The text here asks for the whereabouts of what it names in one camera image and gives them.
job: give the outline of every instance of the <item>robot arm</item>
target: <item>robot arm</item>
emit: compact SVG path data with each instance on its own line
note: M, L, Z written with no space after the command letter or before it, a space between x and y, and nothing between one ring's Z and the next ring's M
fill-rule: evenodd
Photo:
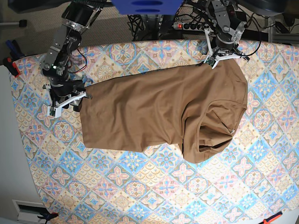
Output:
M78 111L82 98L86 94L82 80L71 80L68 62L73 51L81 44L81 35L92 25L103 9L103 5L90 6L72 2L62 15L63 24L54 36L45 59L41 62L41 71L50 81L44 88L48 91L50 105L48 114L60 117L62 108L69 105Z
M196 13L204 18L198 29L205 33L208 44L205 63L215 68L221 60L240 57L249 60L248 56L237 49L246 22L236 15L235 11L238 8L236 1L206 0L194 3L192 0L185 0L185 2L196 8Z

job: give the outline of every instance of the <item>cable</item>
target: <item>cable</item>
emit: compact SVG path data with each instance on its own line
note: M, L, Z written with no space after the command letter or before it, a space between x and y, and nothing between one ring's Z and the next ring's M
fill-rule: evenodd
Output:
M295 26L298 26L298 25L299 25L299 23L296 24L296 25L294 25L294 26L291 28L290 33L293 31L294 27L295 27Z
M273 26L276 25L276 23L274 23L274 24L272 24L272 25L270 25L270 26L268 26L268 27L261 27L260 24L258 23L258 21L256 20L256 18L253 17L253 19L256 21L256 23L258 24L258 26L259 26L261 29L267 29L267 28L270 28L270 27L273 27Z
M131 24L131 31L133 40L135 41L138 30L144 30L143 19L140 15L128 15L129 22Z
M198 17L200 17L200 20L201 20L201 15L197 15L195 18L193 18L193 20L189 23L189 24L192 24L194 21L196 21L196 19L198 18Z
M259 50L259 48L261 47L261 43L262 43L262 35L261 35L261 31L260 31L260 29L258 28L258 22L257 21L255 21L255 20L253 20L253 23L255 24L255 26L256 26L256 28L257 28L257 31L258 31L258 34L259 34L259 39L260 39L260 43L258 44L258 47L256 48L256 50L254 51L254 52L252 52L251 54L249 54L249 55L242 55L242 54L238 54L238 53L235 53L236 55L239 55L239 56L243 56L243 57L249 57L249 56L251 56L251 55L254 55L258 50Z
M69 65L69 62L71 63L71 65L68 66L67 69L70 69L70 68L72 67L72 65L73 65L73 62L72 62L71 60L69 60L69 61L67 62L67 65Z
M254 19L256 22L257 22L257 25L261 28L261 29L267 29L267 28L270 28L270 27L273 27L273 26L275 26L276 25L276 23L274 23L274 24L272 24L272 25L270 25L270 26L268 26L268 27L262 27L259 23L258 23L258 21L257 21L257 19L255 18L255 17L253 17L254 15L258 15L258 14L256 14L256 13L253 13L251 16L249 16L243 9L241 9L250 19L248 20L248 25L247 25L247 27L249 27L250 25L251 25L251 22L252 22L252 20Z
M86 69L86 67L87 67L87 58L77 49L77 51L80 53L80 55L82 55L83 56L83 58L84 58L84 60L85 60L85 65L81 68L81 69L79 69L79 70L77 70L77 71L74 71L74 72L70 72L69 71L69 73L71 73L71 74L75 74L75 73L78 73L78 72L81 72L81 71L83 71L84 69Z

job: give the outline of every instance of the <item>floor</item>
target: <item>floor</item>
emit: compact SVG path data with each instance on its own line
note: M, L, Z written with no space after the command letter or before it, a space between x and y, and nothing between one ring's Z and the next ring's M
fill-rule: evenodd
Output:
M13 39L19 43L26 55L45 53L53 41L53 35L61 26L61 14L67 6L68 3L44 11L17 14L7 7L7 0L0 0L0 22L28 20L27 28L0 29L0 58L9 56L5 41ZM259 24L264 26L264 18L259 16L256 18ZM93 27L84 34L82 46L131 41L132 35L127 23L128 18L125 15L120 15L115 7L105 8ZM256 29L253 23L250 29ZM299 32L299 26L293 32ZM187 38L198 39L199 36L192 35Z

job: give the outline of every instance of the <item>power strip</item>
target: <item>power strip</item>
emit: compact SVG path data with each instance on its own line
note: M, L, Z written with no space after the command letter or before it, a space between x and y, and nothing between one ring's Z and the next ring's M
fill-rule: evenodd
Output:
M173 28L175 30L202 31L201 24L196 25L196 23L190 24L189 22L175 22L173 23Z

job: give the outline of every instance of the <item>floral pattern tablecloth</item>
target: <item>floral pattern tablecloth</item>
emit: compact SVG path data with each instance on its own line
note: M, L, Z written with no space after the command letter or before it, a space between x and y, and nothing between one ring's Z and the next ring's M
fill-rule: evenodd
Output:
M241 42L250 53L257 42ZM86 85L204 59L206 42L155 41L81 49ZM11 88L21 139L38 194L53 223L234 223L299 207L299 49L262 43L249 62L248 109L232 143L200 164L176 145L144 153L86 148L80 115L46 116L42 56L17 61ZM84 65L75 52L74 68Z

